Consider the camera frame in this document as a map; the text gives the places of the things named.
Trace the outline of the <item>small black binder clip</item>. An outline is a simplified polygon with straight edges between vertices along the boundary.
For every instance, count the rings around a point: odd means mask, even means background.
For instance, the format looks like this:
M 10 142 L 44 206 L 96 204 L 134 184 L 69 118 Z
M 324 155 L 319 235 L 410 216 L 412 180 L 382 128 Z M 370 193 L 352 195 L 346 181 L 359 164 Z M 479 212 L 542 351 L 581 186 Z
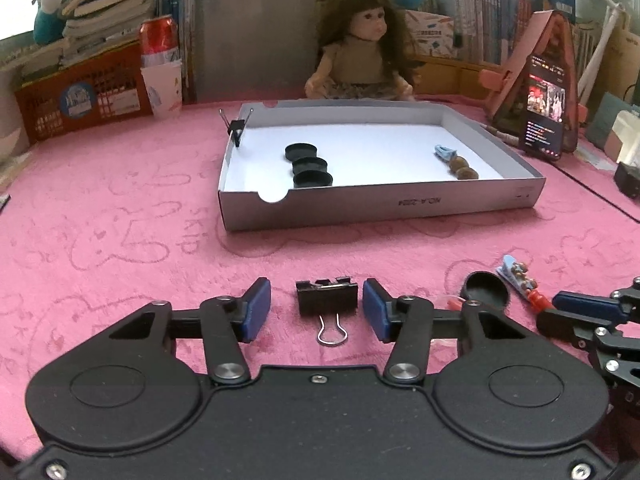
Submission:
M 252 116 L 253 113 L 254 108 L 251 108 L 245 117 L 239 117 L 233 120 L 229 120 L 222 108 L 218 110 L 218 114 L 222 122 L 226 126 L 229 139 L 236 148 L 241 145 L 242 134 L 248 123 L 248 120 L 250 119 L 250 116 Z

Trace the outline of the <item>stack of books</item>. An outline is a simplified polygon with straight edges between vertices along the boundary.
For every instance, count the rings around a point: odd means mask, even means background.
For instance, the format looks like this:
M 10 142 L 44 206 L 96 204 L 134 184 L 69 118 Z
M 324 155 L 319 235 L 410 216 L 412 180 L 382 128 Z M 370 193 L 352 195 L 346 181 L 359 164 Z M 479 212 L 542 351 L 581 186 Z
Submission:
M 4 66 L 25 76 L 59 70 L 126 46 L 152 18 L 156 0 L 32 0 L 38 12 L 32 44 L 8 54 Z

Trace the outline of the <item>black round lid front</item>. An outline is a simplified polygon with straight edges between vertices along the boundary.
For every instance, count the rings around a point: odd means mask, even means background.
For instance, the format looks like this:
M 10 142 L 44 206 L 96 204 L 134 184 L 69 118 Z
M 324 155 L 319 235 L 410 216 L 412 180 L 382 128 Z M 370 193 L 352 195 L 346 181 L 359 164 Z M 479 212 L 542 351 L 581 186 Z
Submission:
M 304 171 L 326 172 L 326 168 L 328 168 L 328 163 L 321 157 L 301 157 L 292 162 L 294 176 Z

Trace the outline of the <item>yellow wooden box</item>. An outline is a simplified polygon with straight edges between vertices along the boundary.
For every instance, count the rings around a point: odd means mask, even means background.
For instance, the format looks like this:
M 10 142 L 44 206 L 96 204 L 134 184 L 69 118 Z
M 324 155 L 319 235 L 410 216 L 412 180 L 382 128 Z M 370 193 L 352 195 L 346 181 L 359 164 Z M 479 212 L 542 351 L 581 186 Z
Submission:
M 499 66 L 486 62 L 468 63 L 454 58 L 419 55 L 413 59 L 414 93 L 417 96 L 464 96 L 484 100 L 489 91 L 480 84 L 482 70 L 498 72 Z

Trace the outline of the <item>pink rabbit-pattern table mat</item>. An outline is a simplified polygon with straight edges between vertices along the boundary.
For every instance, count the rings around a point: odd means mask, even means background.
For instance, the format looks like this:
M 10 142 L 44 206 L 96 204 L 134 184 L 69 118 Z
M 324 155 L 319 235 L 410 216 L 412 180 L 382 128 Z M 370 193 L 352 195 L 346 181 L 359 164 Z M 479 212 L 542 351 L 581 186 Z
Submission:
M 40 145 L 1 215 L 1 442 L 24 457 L 39 441 L 24 408 L 29 379 L 66 350 L 155 299 L 191 309 L 269 278 L 272 306 L 244 350 L 264 364 L 382 364 L 388 348 L 361 315 L 346 344 L 316 341 L 298 315 L 299 280 L 377 278 L 395 295 L 442 300 L 504 255 L 540 290 L 606 295 L 639 273 L 639 207 L 613 178 L 566 156 L 540 164 L 532 209 L 495 214 L 228 233 L 217 183 L 226 132 L 197 106 Z

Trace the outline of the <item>black round lid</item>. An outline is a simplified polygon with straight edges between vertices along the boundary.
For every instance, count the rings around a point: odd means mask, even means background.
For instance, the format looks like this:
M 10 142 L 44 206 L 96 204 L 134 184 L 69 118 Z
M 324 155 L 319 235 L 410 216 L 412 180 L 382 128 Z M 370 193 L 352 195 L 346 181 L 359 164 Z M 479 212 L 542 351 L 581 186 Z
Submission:
M 301 157 L 292 162 L 294 176 L 304 171 L 326 172 L 326 168 L 328 168 L 328 163 L 321 157 Z
M 460 289 L 464 300 L 476 300 L 488 307 L 504 311 L 510 302 L 510 292 L 497 274 L 475 271 L 469 274 Z
M 285 158 L 289 162 L 296 162 L 296 160 L 307 158 L 307 157 L 316 157 L 317 156 L 317 148 L 314 144 L 309 143 L 293 143 L 288 145 L 285 148 Z
M 333 177 L 326 171 L 305 170 L 296 174 L 293 182 L 296 188 L 322 188 L 322 186 L 331 186 Z

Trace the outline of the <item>pink triangular phone stand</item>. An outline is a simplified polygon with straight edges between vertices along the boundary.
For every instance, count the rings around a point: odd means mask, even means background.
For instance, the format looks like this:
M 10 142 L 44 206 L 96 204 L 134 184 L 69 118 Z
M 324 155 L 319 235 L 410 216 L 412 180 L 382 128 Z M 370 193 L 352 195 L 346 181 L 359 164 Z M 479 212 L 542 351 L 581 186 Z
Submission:
M 570 22 L 558 11 L 533 13 L 512 55 L 482 70 L 489 125 L 529 155 L 556 162 L 574 152 L 587 109 L 580 104 Z

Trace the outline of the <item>brown-haired doll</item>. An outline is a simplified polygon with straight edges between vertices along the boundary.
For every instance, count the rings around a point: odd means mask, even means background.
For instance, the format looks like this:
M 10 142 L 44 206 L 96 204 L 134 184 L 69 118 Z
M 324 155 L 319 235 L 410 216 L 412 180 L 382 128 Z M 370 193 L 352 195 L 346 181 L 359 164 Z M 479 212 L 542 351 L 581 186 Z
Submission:
M 312 100 L 413 99 L 410 32 L 392 0 L 328 0 L 318 28 Z

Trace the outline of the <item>smartphone with lit screen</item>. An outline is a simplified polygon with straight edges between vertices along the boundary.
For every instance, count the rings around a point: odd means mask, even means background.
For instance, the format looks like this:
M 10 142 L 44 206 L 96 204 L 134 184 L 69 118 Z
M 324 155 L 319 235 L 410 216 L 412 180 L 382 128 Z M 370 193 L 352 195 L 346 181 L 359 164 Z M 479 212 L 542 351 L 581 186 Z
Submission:
M 524 84 L 524 127 L 520 148 L 548 162 L 561 158 L 566 116 L 565 70 L 548 58 L 531 55 Z

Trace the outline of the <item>large black binder clip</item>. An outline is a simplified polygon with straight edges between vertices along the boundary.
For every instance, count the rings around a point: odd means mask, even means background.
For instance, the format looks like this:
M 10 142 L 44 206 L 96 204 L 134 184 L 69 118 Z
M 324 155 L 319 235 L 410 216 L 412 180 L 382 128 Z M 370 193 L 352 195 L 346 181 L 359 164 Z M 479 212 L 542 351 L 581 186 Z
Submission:
M 319 322 L 316 336 L 318 344 L 338 347 L 348 341 L 348 333 L 341 318 L 357 311 L 358 284 L 349 276 L 343 276 L 334 280 L 320 278 L 315 281 L 297 281 L 295 287 L 299 315 L 302 318 L 315 318 Z M 337 340 L 324 338 L 328 318 L 332 318 L 335 328 L 341 334 Z

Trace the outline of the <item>colourful patterned white box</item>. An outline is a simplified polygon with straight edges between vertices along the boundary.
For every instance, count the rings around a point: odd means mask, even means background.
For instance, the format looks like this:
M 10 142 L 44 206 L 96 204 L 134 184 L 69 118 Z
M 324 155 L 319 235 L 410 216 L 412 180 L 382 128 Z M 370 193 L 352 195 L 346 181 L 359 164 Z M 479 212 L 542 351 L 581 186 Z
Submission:
M 453 58 L 454 19 L 421 11 L 405 12 L 405 20 L 416 54 L 435 58 Z

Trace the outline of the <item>grey metal box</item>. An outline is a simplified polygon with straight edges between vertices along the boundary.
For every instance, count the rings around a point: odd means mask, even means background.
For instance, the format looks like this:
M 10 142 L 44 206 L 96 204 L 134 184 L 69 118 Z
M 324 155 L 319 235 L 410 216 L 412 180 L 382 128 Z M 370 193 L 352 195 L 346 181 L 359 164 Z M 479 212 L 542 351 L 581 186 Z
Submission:
M 316 0 L 195 0 L 196 100 L 296 99 L 314 71 Z

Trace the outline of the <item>brown acorn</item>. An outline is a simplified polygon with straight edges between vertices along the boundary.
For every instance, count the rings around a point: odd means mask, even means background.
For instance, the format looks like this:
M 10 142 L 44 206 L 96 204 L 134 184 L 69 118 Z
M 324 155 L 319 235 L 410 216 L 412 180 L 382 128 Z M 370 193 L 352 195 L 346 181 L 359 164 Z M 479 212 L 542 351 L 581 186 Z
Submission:
M 458 180 L 477 180 L 478 173 L 470 167 L 461 167 L 456 171 Z
M 449 169 L 452 172 L 457 172 L 458 170 L 460 170 L 462 168 L 468 168 L 469 167 L 469 163 L 466 161 L 465 158 L 463 158 L 461 156 L 454 156 L 448 162 L 448 166 L 449 166 Z

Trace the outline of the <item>grey cardboard box tray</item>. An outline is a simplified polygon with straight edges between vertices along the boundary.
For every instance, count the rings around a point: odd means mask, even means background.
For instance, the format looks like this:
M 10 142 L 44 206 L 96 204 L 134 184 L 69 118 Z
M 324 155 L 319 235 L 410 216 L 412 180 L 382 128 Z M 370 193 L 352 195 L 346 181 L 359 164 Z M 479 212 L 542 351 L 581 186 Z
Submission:
M 241 145 L 229 142 L 218 198 L 227 231 L 330 226 L 529 208 L 546 179 L 481 124 L 429 102 L 285 101 L 254 108 Z M 331 186 L 296 188 L 285 148 L 314 144 Z M 456 150 L 477 180 L 435 155 Z

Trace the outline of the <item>white paper cup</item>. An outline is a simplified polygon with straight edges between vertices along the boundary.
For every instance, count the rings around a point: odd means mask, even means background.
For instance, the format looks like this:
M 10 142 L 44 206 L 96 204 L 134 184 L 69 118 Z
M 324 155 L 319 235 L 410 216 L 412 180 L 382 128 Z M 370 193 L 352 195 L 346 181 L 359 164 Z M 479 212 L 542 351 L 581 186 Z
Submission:
M 182 63 L 180 61 L 142 67 L 142 78 L 157 119 L 180 114 L 182 109 Z

